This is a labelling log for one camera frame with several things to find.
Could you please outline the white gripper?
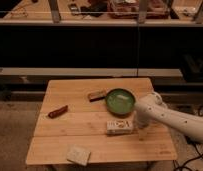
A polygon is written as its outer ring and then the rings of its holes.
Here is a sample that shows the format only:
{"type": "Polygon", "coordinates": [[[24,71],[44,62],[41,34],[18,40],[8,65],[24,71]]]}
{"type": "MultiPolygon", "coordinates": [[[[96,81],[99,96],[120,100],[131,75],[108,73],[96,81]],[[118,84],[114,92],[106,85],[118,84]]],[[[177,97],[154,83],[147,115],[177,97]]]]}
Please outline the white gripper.
{"type": "Polygon", "coordinates": [[[150,119],[146,115],[144,115],[140,112],[136,113],[136,115],[134,117],[134,121],[135,121],[136,126],[139,129],[146,128],[150,123],[150,119]]]}

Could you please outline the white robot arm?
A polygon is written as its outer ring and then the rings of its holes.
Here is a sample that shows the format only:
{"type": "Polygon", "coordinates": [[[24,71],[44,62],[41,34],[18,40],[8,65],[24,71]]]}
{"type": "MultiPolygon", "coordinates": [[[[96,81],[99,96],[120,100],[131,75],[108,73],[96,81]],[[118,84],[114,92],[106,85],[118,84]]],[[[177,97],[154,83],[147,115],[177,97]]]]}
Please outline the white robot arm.
{"type": "Polygon", "coordinates": [[[137,100],[135,110],[138,128],[146,128],[153,119],[203,144],[203,117],[169,109],[157,92],[137,100]]]}

